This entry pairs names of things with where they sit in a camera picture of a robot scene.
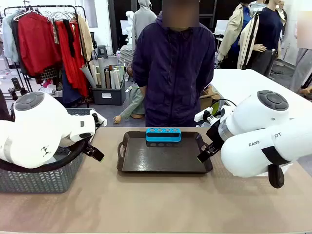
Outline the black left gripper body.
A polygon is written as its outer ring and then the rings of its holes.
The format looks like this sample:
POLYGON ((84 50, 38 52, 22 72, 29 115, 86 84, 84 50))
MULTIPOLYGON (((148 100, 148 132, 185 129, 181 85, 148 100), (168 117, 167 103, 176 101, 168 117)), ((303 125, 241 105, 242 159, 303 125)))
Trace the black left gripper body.
POLYGON ((93 147, 89 141, 85 141, 84 142, 84 146, 82 148, 82 152, 84 154, 94 154, 97 151, 97 149, 95 147, 93 147))

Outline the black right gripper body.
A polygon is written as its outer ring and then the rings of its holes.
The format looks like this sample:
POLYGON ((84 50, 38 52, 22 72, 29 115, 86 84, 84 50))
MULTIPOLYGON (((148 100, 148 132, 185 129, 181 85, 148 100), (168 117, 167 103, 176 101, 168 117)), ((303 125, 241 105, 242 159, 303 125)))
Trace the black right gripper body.
POLYGON ((224 144, 224 140, 219 134, 220 120, 217 120, 207 131, 206 135, 212 141, 209 144, 210 149, 221 149, 224 144))

